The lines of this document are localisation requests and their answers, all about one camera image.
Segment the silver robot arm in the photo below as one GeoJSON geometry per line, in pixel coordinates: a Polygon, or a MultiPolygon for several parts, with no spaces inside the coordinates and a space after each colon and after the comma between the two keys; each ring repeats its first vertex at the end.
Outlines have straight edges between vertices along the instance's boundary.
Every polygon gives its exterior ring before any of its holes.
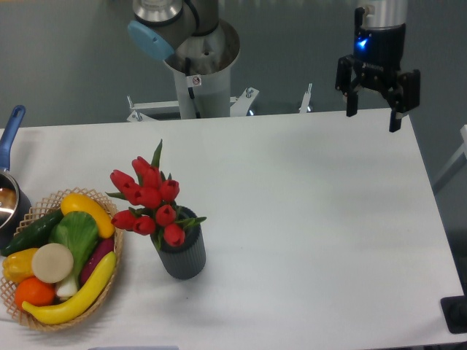
{"type": "MultiPolygon", "coordinates": [[[[360,90],[374,91],[390,107],[392,132],[420,104],[420,72],[401,70],[407,8],[406,1],[359,1],[353,51],[341,57],[336,68],[335,88],[343,95],[347,116],[357,113],[360,90]]],[[[128,34],[142,52],[172,71],[181,118],[250,113],[256,89],[231,97],[239,35],[220,19],[217,1],[134,1],[132,9],[128,34]]]]}

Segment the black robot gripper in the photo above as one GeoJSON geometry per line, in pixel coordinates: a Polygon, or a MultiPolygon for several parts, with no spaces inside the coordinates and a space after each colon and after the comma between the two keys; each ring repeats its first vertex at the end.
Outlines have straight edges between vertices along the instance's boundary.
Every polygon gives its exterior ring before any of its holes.
{"type": "Polygon", "coordinates": [[[356,26],[353,53],[338,59],[335,89],[345,97],[346,115],[358,112],[358,91],[377,91],[391,108],[389,132],[401,128],[404,115],[420,105],[420,70],[401,70],[406,26],[356,26]]]}

